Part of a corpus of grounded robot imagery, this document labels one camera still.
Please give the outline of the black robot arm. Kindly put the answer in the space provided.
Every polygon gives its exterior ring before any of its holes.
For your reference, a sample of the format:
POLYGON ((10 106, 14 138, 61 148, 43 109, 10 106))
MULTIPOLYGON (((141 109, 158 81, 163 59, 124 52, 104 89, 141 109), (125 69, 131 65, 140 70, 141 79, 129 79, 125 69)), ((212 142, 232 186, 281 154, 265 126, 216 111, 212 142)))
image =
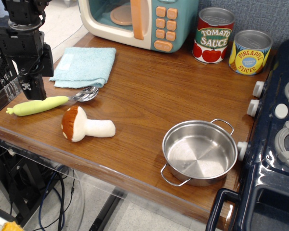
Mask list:
POLYGON ((47 0, 4 0, 8 15, 0 17, 0 49, 14 61, 18 82, 29 100, 45 100, 43 77, 54 75, 50 45, 40 27, 46 19, 47 0))

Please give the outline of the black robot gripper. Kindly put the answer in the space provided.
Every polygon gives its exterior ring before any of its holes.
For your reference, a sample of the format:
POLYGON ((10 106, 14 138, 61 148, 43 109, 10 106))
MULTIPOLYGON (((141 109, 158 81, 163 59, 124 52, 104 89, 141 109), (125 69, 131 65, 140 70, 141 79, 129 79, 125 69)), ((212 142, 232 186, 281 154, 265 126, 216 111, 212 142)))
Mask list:
POLYGON ((42 77, 54 74, 51 48, 39 30, 42 25, 39 16, 26 22, 14 22, 9 16, 0 17, 0 48, 5 57, 16 63, 17 79, 28 100, 45 100, 42 77))

